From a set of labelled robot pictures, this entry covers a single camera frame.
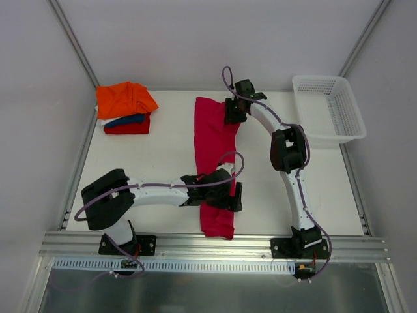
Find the magenta t shirt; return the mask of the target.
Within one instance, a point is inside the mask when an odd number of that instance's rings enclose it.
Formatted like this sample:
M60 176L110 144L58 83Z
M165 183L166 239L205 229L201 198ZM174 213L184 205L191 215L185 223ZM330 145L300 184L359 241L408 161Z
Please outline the magenta t shirt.
M240 125L225 123L225 104L210 98L197 97L194 110L194 150L198 174L210 174L218 161L233 163L235 138ZM234 213L207 204L200 206L201 231L207 237L234 237Z

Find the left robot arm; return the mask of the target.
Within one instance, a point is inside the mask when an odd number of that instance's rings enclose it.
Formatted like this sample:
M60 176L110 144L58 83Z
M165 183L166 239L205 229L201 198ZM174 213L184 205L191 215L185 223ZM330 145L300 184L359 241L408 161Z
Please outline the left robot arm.
M210 174L184 175L170 183L139 182L123 169L105 174L81 191L83 207L75 214L92 231L102 231L104 255L129 255L139 251L132 223L126 212L144 205L176 207L211 206L221 211L242 210L242 183L235 182L232 164L222 164Z

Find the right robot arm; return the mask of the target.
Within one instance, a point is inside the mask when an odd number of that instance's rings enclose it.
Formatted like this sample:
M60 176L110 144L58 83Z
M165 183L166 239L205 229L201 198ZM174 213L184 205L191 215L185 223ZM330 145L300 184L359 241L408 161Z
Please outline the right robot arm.
M252 116L271 137L270 162L279 172L289 199L292 215L291 239L278 246L280 254L288 258L314 258L320 251L322 232L312 221L304 168L309 163L309 144L299 125L282 121L269 105L267 97L255 91L250 80L227 84L233 94L225 99L225 123L235 124Z

